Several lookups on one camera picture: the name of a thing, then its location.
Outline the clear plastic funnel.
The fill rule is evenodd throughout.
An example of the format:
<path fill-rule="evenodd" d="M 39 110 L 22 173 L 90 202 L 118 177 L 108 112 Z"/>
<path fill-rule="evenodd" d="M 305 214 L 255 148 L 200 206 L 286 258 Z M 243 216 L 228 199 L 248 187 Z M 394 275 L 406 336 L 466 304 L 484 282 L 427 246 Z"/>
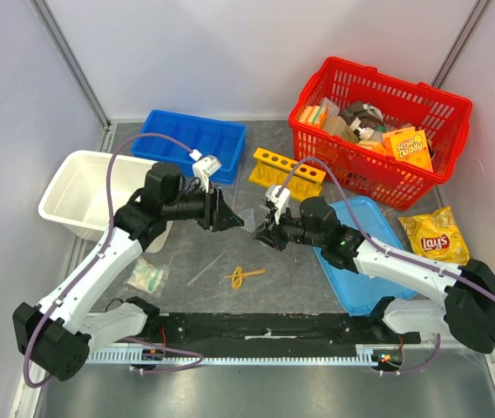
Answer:
<path fill-rule="evenodd" d="M 248 233 L 253 233 L 256 229 L 255 218 L 254 218 L 254 208 L 247 208 L 241 211 L 239 214 L 241 220 L 243 221 L 242 230 Z"/>

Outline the tan rubber band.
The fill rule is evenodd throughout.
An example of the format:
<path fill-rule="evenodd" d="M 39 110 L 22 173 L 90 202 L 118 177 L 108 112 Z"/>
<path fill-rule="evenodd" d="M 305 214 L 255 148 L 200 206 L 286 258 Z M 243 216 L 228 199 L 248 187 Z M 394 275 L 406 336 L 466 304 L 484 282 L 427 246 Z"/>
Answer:
<path fill-rule="evenodd" d="M 246 272 L 241 266 L 237 266 L 232 274 L 226 275 L 225 278 L 230 280 L 231 287 L 233 290 L 238 290 L 246 278 L 264 274 L 266 270 L 264 268 Z"/>

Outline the clear bag of swabs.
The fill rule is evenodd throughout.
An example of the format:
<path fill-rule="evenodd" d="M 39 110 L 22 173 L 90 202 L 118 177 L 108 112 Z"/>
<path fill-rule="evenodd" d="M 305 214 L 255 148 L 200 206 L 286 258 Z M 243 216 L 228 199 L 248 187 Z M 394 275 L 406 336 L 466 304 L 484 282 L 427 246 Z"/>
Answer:
<path fill-rule="evenodd" d="M 154 297 L 160 297 L 168 275 L 168 266 L 155 266 L 139 257 L 126 284 Z"/>

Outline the yellow Lays chips bag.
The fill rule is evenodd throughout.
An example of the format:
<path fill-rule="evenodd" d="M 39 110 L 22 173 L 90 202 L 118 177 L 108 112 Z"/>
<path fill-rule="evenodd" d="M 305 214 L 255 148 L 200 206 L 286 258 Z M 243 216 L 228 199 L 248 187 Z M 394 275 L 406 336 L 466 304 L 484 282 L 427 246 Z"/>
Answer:
<path fill-rule="evenodd" d="M 470 252 L 449 206 L 432 214 L 400 217 L 413 253 L 430 260 L 465 265 Z"/>

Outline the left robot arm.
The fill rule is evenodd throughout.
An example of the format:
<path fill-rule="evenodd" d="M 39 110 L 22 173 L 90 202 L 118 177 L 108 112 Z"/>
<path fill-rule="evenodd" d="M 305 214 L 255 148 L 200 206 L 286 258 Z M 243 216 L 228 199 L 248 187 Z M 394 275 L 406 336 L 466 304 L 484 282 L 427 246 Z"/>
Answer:
<path fill-rule="evenodd" d="M 166 232 L 168 222 L 195 220 L 213 233 L 243 226 L 210 182 L 219 168 L 216 157 L 201 158 L 193 164 L 191 188 L 185 188 L 177 165 L 153 164 L 143 186 L 118 210 L 110 209 L 108 229 L 73 273 L 35 306 L 23 302 L 15 309 L 17 348 L 26 367 L 35 363 L 49 378 L 67 381 L 94 351 L 128 336 L 157 338 L 159 310 L 139 297 L 95 319 L 87 315 L 123 269 Z"/>

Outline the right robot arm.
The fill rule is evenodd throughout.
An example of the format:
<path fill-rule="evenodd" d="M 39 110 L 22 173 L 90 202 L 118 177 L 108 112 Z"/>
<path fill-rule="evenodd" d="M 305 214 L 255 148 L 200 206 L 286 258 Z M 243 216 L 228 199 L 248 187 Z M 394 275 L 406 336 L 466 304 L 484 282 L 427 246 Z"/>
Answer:
<path fill-rule="evenodd" d="M 316 247 L 332 267 L 390 280 L 423 295 L 422 300 L 381 299 L 377 315 L 367 323 L 373 340 L 448 333 L 481 354 L 495 348 L 495 273 L 484 262 L 458 265 L 397 249 L 343 224 L 323 198 L 303 200 L 297 217 L 285 204 L 271 199 L 267 205 L 269 214 L 254 239 L 277 251 L 290 243 Z"/>

